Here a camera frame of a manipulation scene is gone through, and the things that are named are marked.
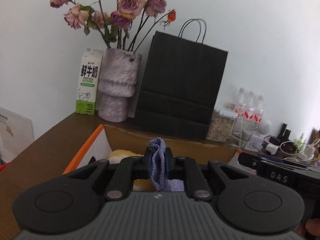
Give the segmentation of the person right hand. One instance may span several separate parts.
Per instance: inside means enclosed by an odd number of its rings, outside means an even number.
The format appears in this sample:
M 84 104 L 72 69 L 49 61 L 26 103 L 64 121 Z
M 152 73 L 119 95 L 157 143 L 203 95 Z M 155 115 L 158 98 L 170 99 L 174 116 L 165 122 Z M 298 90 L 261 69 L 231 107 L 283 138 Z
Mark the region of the person right hand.
M 305 225 L 300 223 L 296 229 L 296 232 L 306 237 L 311 237 L 312 239 L 319 238 L 320 236 L 320 219 L 310 219 L 306 222 Z

